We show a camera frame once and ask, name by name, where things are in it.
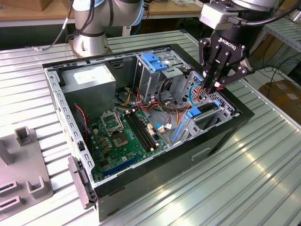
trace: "red wire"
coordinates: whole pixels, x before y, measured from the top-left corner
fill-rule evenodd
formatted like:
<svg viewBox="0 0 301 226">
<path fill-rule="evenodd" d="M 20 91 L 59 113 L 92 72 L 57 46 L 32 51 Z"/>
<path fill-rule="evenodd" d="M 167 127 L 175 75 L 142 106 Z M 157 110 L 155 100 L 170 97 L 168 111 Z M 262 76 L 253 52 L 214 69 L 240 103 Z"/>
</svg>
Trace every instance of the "red wire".
<svg viewBox="0 0 301 226">
<path fill-rule="evenodd" d="M 86 130 L 86 143 L 88 143 L 88 126 L 87 126 L 87 121 L 86 121 L 86 116 L 85 113 L 83 112 L 83 110 L 78 107 L 77 105 L 75 105 L 76 108 L 78 108 L 81 112 L 81 114 L 83 115 L 84 121 L 85 121 L 85 130 Z"/>
</svg>

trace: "blue cable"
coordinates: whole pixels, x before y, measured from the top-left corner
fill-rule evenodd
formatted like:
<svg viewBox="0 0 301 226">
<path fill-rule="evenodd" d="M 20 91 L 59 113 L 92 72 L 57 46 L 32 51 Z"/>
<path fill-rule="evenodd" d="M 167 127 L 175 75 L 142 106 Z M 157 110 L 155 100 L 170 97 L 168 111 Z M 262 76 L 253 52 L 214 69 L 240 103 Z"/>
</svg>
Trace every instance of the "blue cable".
<svg viewBox="0 0 301 226">
<path fill-rule="evenodd" d="M 192 98 L 191 98 L 191 90 L 192 90 L 192 87 L 196 86 L 196 85 L 200 85 L 201 83 L 194 83 L 192 86 L 190 86 L 190 89 L 189 89 L 189 92 L 188 92 L 188 97 L 189 97 L 189 102 L 191 104 L 191 106 L 195 107 L 193 101 L 192 101 Z"/>
<path fill-rule="evenodd" d="M 137 32 L 139 31 L 139 29 L 140 29 L 140 26 L 141 26 L 141 21 L 140 21 L 140 23 L 139 23 L 139 27 L 138 27 L 138 29 L 137 29 L 137 31 L 135 32 L 135 34 L 134 35 L 136 35 L 137 34 Z"/>
<path fill-rule="evenodd" d="M 159 124 L 155 125 L 154 129 L 157 130 L 158 126 L 163 126 L 163 125 L 159 123 Z"/>
</svg>

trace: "cardboard box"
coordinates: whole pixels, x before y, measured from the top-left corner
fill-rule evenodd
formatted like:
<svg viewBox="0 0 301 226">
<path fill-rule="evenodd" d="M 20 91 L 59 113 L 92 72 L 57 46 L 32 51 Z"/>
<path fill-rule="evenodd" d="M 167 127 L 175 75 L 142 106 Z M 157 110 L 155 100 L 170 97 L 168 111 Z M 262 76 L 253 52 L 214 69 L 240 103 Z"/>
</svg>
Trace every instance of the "cardboard box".
<svg viewBox="0 0 301 226">
<path fill-rule="evenodd" d="M 0 0 L 0 4 L 43 11 L 52 0 Z"/>
<path fill-rule="evenodd" d="M 259 88 L 267 96 L 269 82 Z M 301 124 L 301 90 L 289 80 L 272 82 L 268 98 L 297 123 Z"/>
</svg>

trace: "metal extrusion table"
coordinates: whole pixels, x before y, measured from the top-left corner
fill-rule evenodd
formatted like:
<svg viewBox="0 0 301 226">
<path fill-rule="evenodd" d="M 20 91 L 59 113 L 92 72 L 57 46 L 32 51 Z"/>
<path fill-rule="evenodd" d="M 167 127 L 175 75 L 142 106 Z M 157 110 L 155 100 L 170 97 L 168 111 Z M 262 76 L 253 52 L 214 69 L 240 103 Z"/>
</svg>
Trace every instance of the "metal extrusion table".
<svg viewBox="0 0 301 226">
<path fill-rule="evenodd" d="M 265 25 L 263 29 L 293 49 L 301 52 L 301 24 L 282 18 Z"/>
<path fill-rule="evenodd" d="M 114 52 L 178 43 L 198 60 L 197 42 L 180 31 L 109 39 Z M 96 226 L 68 171 L 67 147 L 41 68 L 75 58 L 67 44 L 48 52 L 0 52 L 0 137 L 35 128 L 54 195 L 0 222 Z M 301 220 L 300 126 L 245 81 L 229 85 L 255 116 L 217 154 L 107 218 L 108 225 L 297 225 Z"/>
</svg>

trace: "gray fixture block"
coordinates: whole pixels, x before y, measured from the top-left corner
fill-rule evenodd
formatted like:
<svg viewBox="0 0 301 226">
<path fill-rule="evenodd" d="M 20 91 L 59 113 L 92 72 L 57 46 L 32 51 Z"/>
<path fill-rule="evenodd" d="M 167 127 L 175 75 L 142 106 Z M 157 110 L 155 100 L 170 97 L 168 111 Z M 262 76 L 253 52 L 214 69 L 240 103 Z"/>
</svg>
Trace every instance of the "gray fixture block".
<svg viewBox="0 0 301 226">
<path fill-rule="evenodd" d="M 15 192 L 20 188 L 20 185 L 14 180 L 0 187 L 0 197 Z"/>
<path fill-rule="evenodd" d="M 39 176 L 40 183 L 38 185 L 32 185 L 29 181 L 26 182 L 27 191 L 32 195 L 34 199 L 37 199 L 44 194 L 47 194 L 49 188 L 47 184 L 44 183 L 43 177 Z"/>
<path fill-rule="evenodd" d="M 16 208 L 19 208 L 23 204 L 22 201 L 22 198 L 19 195 L 17 195 L 11 199 L 1 202 L 0 213 L 9 213 L 12 210 L 15 210 Z"/>
<path fill-rule="evenodd" d="M 8 152 L 2 140 L 0 140 L 0 159 L 4 162 L 6 167 L 14 162 L 13 155 Z"/>
<path fill-rule="evenodd" d="M 33 142 L 33 137 L 27 126 L 15 129 L 15 136 L 20 146 L 27 145 Z"/>
<path fill-rule="evenodd" d="M 0 137 L 0 221 L 53 195 L 34 129 Z"/>
</svg>

